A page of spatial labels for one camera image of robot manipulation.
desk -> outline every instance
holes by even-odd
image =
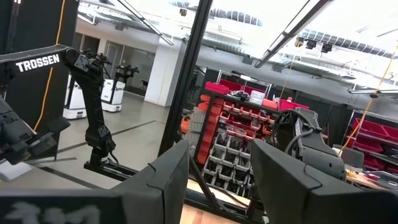
[[[380,186],[374,184],[373,182],[371,182],[370,180],[368,180],[363,173],[356,174],[353,177],[350,177],[347,175],[347,180],[352,181],[357,184],[361,184],[361,185],[370,187],[372,189],[388,190],[388,189],[385,189],[384,187],[380,187]]]
[[[199,184],[193,180],[188,180],[187,189],[203,193]],[[242,207],[241,204],[235,202],[219,190],[210,188],[210,191],[216,196],[217,199]],[[244,197],[233,195],[236,199],[249,205],[250,200]],[[189,205],[184,205],[181,213],[180,224],[238,224],[223,217],[199,210]]]
[[[196,182],[193,181],[193,180],[188,180],[187,189],[191,189],[191,190],[194,190],[194,191],[196,191],[196,192],[203,193],[202,190],[201,190],[201,188],[200,188],[200,186],[199,186],[199,184],[196,183]],[[236,205],[236,206],[239,206],[239,207],[243,207],[241,204],[239,204],[238,202],[235,202],[234,200],[232,200],[231,198],[229,198],[227,195],[225,195],[223,192],[220,192],[219,190],[210,188],[210,191],[211,191],[211,192],[216,196],[216,198],[219,199],[219,200],[222,200],[222,201],[224,201],[224,202],[231,203],[231,204]],[[250,200],[249,200],[249,199],[244,198],[244,197],[240,197],[240,196],[237,196],[237,195],[233,195],[233,194],[231,194],[231,195],[234,196],[234,197],[235,197],[236,199],[238,199],[239,201],[241,201],[241,202],[243,202],[243,203],[245,203],[246,205],[249,206],[249,204],[250,204]]]

door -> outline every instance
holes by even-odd
[[[108,41],[108,43],[106,44],[105,56],[107,56],[108,60],[112,62],[112,65],[106,64],[105,69],[109,73],[111,79],[114,79],[114,75],[117,71],[116,67],[120,65],[122,53],[123,53],[122,45]]]

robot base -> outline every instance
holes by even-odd
[[[108,111],[108,112],[120,112],[122,110],[122,104],[119,105],[112,105],[109,103],[104,103],[102,102],[102,110]]]
[[[82,118],[87,117],[87,112],[86,112],[86,109],[71,110],[71,109],[64,108],[63,109],[63,117],[66,119],[69,119],[69,120],[82,119]]]

floor tape line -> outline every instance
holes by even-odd
[[[151,124],[151,123],[153,123],[153,122],[159,122],[159,121],[148,121],[148,122],[146,122],[146,123],[138,124],[138,125],[135,125],[135,126],[133,126],[133,127],[123,129],[123,130],[121,130],[121,131],[116,131],[115,133],[112,134],[112,136],[115,136],[115,135],[121,134],[121,133],[125,133],[126,131],[131,131],[131,130],[136,129],[136,128],[140,128],[140,127],[142,127],[142,126],[145,126],[145,125],[147,125],[147,124]],[[66,147],[66,148],[59,149],[59,150],[58,150],[58,154],[63,153],[63,152],[67,152],[67,151],[69,151],[69,150],[76,149],[77,147],[85,146],[85,145],[87,145],[87,142],[81,142],[81,143],[78,143],[78,144],[76,144],[76,145],[68,146],[68,147]]]
[[[74,182],[76,184],[80,184],[82,186],[88,187],[90,189],[103,189],[102,187],[99,187],[99,186],[97,186],[95,184],[91,184],[91,183],[86,182],[84,180],[81,180],[79,178],[72,177],[71,175],[68,175],[66,173],[60,172],[60,171],[55,170],[55,169],[50,168],[50,167],[40,167],[39,169],[44,170],[46,172],[49,172],[51,174],[57,175],[57,176],[62,177],[64,179],[70,180],[70,181],[72,181],[72,182]]]

white mobile robot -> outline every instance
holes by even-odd
[[[113,113],[122,110],[122,99],[127,79],[133,77],[135,73],[139,73],[139,69],[131,65],[119,65],[116,68],[120,69],[122,73],[116,72],[114,80],[106,79],[104,81],[104,88],[101,95],[102,109]]]
[[[97,59],[98,63],[101,65],[105,74],[110,78],[108,71],[105,69],[104,64],[111,65],[112,63],[108,61],[108,58],[103,54],[96,54],[90,51],[90,49],[82,52],[87,58]],[[87,117],[86,106],[83,99],[83,92],[75,82],[75,79],[69,74],[67,95],[65,97],[65,104],[63,109],[63,117],[66,119],[81,119]]]

